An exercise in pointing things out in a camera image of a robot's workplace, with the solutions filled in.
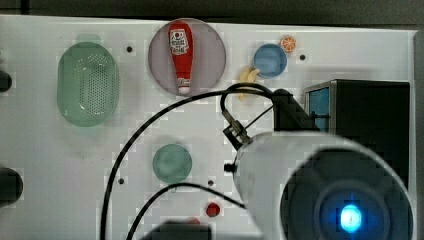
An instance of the blue light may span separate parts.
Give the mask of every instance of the blue light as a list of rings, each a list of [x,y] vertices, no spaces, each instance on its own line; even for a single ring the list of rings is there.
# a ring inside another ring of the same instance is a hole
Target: blue light
[[[340,215],[340,223],[343,230],[348,233],[354,233],[361,227],[362,214],[359,208],[353,204],[349,204],[343,208]]]

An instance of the ketchup label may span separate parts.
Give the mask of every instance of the ketchup label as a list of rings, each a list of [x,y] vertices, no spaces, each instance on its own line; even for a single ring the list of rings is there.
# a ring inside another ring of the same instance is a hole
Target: ketchup label
[[[169,46],[174,55],[181,55],[187,53],[188,42],[184,29],[174,29],[170,32],[171,38],[169,39]]]
[[[190,87],[190,79],[178,78],[177,79],[178,87]]]

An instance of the white surface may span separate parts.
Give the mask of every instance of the white surface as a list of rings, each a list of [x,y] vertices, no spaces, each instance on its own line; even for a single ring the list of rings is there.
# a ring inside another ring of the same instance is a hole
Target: white surface
[[[0,69],[13,78],[12,89],[0,95],[0,165],[15,168],[24,178],[23,197],[0,209],[1,239],[97,239],[104,189],[120,149],[144,121],[182,98],[162,90],[152,79],[147,51],[150,40],[166,22],[113,19],[0,16],[0,48],[7,59]],[[227,67],[217,89],[236,82],[263,43],[289,34],[298,48],[288,67],[275,79],[259,80],[270,88],[286,88],[301,100],[305,87],[334,78],[413,80],[412,31],[211,24],[227,48]],[[119,105],[104,124],[83,129],[72,126],[56,105],[57,66],[80,33],[96,33],[120,70]],[[127,53],[126,47],[133,47]],[[298,60],[301,54],[305,61]],[[121,165],[109,206],[109,239],[124,239],[145,201],[162,185],[151,161],[159,145],[182,142],[193,157],[189,181],[207,185],[239,199],[232,176],[223,173],[236,152],[225,140],[227,125],[219,98],[181,107],[155,122],[131,148]],[[250,97],[227,101],[243,124],[270,106]],[[411,139],[415,124],[411,120]],[[251,136],[272,129],[272,113],[249,128]],[[414,163],[415,144],[411,144]],[[411,182],[415,194],[415,182]],[[217,200],[222,215],[209,220],[204,207]],[[165,194],[143,218],[139,239],[169,218],[200,216],[220,234],[259,235],[247,212],[207,193],[179,189]]]

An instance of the black cable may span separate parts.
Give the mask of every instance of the black cable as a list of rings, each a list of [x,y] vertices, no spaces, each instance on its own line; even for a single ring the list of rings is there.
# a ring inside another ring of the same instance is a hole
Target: black cable
[[[262,92],[265,93],[268,98],[271,98],[272,95],[274,94],[268,88],[266,88],[262,85],[256,84],[256,83],[236,83],[236,84],[230,86],[229,88],[227,88],[227,90],[235,90],[235,89],[238,89],[238,88],[241,88],[241,87],[250,87],[250,88],[262,90]],[[222,94],[222,96],[221,96],[220,106],[221,106],[222,112],[227,110],[227,108],[225,107],[225,99],[227,98],[227,96],[228,96],[228,94]]]
[[[215,190],[212,190],[210,188],[204,187],[202,185],[198,185],[198,184],[194,184],[194,183],[176,183],[176,184],[171,184],[169,186],[167,186],[166,188],[162,188],[160,191],[158,191],[155,195],[153,195],[153,197],[151,197],[146,204],[144,204],[143,208],[140,210],[140,212],[137,214],[137,217],[135,218],[133,224],[131,225],[131,229],[128,232],[127,235],[127,240],[132,240],[135,231],[137,230],[138,225],[140,224],[141,219],[143,218],[144,214],[147,212],[147,210],[149,209],[149,207],[153,204],[153,202],[158,199],[162,194],[164,194],[165,192],[169,191],[170,189],[176,188],[176,187],[192,187],[192,188],[198,188],[207,192],[210,192],[212,194],[215,194],[225,200],[227,200],[228,202],[231,202],[232,204],[237,205],[240,208],[246,209],[246,207],[244,206],[244,204],[239,203],[237,201],[235,201],[232,198],[229,198],[227,196],[225,196],[224,194],[217,192]]]
[[[259,114],[255,119],[253,119],[246,127],[245,129],[248,129],[250,126],[252,126],[252,124],[254,124],[256,121],[259,120],[259,118],[261,118],[263,115],[265,115],[267,112],[269,112],[269,110],[271,110],[274,107],[274,105],[272,105],[271,107],[269,107],[268,109],[266,109],[265,111],[263,111],[261,114]]]
[[[118,172],[119,166],[121,165],[122,160],[124,159],[125,155],[127,154],[128,150],[130,149],[130,147],[137,140],[137,138],[150,126],[150,124],[152,124],[154,121],[159,119],[165,113],[167,113],[167,112],[169,112],[169,111],[171,111],[171,110],[173,110],[177,107],[180,107],[184,104],[187,104],[187,103],[190,103],[190,102],[193,102],[193,101],[197,101],[197,100],[200,100],[200,99],[203,99],[203,98],[219,96],[219,95],[223,95],[223,94],[228,95],[228,94],[233,94],[233,93],[255,94],[255,95],[270,98],[270,96],[268,96],[264,92],[260,92],[260,91],[257,91],[257,90],[249,90],[249,89],[223,90],[223,91],[215,91],[215,92],[208,92],[208,93],[200,94],[200,95],[197,95],[197,96],[186,98],[184,100],[181,100],[179,102],[176,102],[176,103],[168,106],[165,109],[162,109],[161,111],[156,113],[153,117],[151,117],[149,120],[147,120],[132,135],[132,137],[128,140],[128,142],[125,144],[125,146],[122,148],[121,152],[119,153],[119,156],[116,159],[115,164],[112,167],[112,171],[110,173],[110,176],[109,176],[109,179],[108,179],[108,182],[107,182],[105,195],[104,195],[104,199],[103,199],[102,214],[101,214],[101,219],[100,219],[100,240],[106,240],[107,212],[108,212],[108,207],[109,207],[110,195],[112,194],[113,182],[115,181],[115,177],[116,177],[116,174]]]

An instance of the red ketchup bottle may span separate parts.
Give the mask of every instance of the red ketchup bottle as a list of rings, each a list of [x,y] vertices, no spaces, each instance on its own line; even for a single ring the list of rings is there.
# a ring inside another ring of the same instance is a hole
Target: red ketchup bottle
[[[191,66],[193,63],[193,37],[187,23],[176,20],[169,26],[169,47],[177,75],[178,91],[190,92]]]

